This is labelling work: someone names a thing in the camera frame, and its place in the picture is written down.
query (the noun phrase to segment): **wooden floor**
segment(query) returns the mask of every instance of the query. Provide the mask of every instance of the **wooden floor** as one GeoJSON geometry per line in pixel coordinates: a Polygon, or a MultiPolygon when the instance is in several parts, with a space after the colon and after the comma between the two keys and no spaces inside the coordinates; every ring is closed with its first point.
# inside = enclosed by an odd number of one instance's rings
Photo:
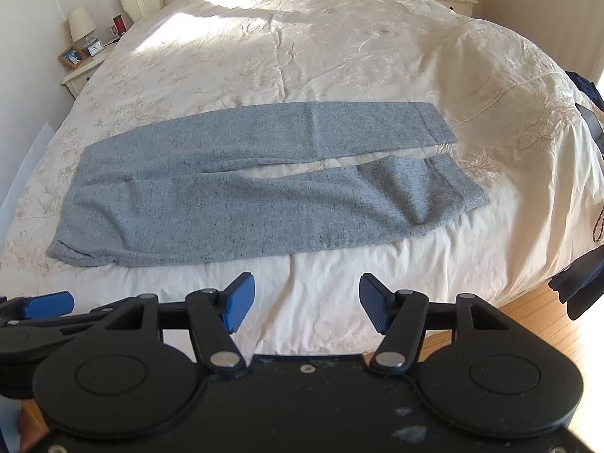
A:
{"type": "MultiPolygon", "coordinates": [[[[558,293],[547,285],[522,296],[501,310],[563,352],[581,370],[585,391],[570,429],[591,449],[604,452],[604,425],[599,419],[604,404],[604,298],[575,322],[567,317],[566,307],[558,301],[558,293]]],[[[451,332],[428,337],[420,360],[450,341],[451,332]]]]}

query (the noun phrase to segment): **picture frame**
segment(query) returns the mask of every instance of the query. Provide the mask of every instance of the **picture frame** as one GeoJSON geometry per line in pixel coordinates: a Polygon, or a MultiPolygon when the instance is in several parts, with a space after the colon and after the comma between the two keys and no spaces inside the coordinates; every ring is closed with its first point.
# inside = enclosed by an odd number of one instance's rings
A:
{"type": "Polygon", "coordinates": [[[75,45],[71,45],[59,54],[59,61],[73,69],[80,66],[87,58],[87,54],[75,45]]]}

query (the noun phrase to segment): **bed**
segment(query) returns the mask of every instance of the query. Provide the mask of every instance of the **bed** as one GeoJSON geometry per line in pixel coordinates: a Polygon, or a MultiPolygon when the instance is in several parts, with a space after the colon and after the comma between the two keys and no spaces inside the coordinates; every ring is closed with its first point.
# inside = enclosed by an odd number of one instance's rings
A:
{"type": "MultiPolygon", "coordinates": [[[[576,103],[600,112],[536,45],[433,0],[122,0],[135,20],[77,98],[29,180],[0,260],[9,297],[70,290],[77,310],[144,292],[177,301],[241,272],[257,298],[236,336],[243,352],[375,349],[358,300],[371,272],[391,290],[502,305],[597,244],[602,157],[576,103]],[[85,146],[136,126],[205,111],[296,101],[432,102],[450,153],[488,205],[424,236],[386,245],[225,263],[79,268],[46,254],[85,146]]],[[[281,176],[354,165],[384,152],[249,169],[281,176]]],[[[184,346],[182,336],[169,341],[184,346]]]]}

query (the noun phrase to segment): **clock face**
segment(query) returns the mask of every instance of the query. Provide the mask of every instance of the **clock face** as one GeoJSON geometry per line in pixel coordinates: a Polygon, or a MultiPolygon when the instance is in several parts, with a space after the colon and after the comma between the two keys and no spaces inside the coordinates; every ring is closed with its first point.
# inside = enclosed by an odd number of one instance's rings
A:
{"type": "Polygon", "coordinates": [[[90,53],[90,56],[94,56],[95,54],[100,53],[102,50],[103,44],[101,41],[97,41],[88,47],[88,52],[90,53]]]}

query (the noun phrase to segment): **alarm clock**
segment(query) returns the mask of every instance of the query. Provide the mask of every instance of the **alarm clock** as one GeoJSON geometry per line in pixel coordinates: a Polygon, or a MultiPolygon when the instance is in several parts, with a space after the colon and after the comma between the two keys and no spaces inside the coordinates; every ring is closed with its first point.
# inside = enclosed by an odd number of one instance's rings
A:
{"type": "Polygon", "coordinates": [[[93,41],[86,43],[85,49],[90,56],[95,56],[103,50],[103,43],[95,38],[93,41]]]}

